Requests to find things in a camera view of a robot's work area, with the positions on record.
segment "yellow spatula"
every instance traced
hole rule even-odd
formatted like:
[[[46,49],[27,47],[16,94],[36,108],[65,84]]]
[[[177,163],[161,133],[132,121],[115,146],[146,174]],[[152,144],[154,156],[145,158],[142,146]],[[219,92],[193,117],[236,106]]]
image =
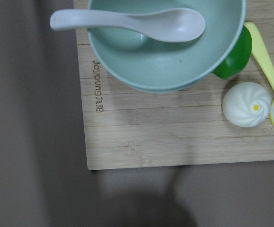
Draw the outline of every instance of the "yellow spatula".
[[[246,22],[244,24],[249,30],[252,38],[252,50],[251,53],[257,61],[258,65],[262,69],[272,89],[274,90],[274,66],[268,55],[268,51],[264,44],[264,41],[260,35],[260,32],[256,25],[252,22]]]

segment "teal bowl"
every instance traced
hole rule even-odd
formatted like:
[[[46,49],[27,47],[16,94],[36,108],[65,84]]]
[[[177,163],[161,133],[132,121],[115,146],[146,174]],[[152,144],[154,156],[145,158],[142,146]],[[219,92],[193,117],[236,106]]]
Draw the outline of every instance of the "teal bowl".
[[[206,28],[198,39],[164,43],[120,28],[88,30],[91,47],[106,70],[124,84],[169,93],[204,79],[226,58],[242,30],[246,0],[91,0],[89,9],[151,13],[186,7],[200,12]]]

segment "spoon bowl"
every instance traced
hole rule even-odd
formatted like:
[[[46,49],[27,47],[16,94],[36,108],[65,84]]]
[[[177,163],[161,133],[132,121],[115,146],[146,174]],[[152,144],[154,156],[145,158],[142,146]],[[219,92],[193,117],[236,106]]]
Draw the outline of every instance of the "spoon bowl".
[[[129,14],[91,9],[63,9],[52,14],[51,28],[118,27],[167,42],[187,42],[198,38],[205,29],[203,16],[193,9],[175,8],[147,14]]]

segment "gray table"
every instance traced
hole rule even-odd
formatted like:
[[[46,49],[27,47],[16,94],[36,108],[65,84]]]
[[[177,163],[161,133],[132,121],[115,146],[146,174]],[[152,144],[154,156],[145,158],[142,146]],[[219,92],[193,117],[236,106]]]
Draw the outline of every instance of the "gray table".
[[[274,227],[274,161],[87,170],[72,1],[0,1],[0,227]]]

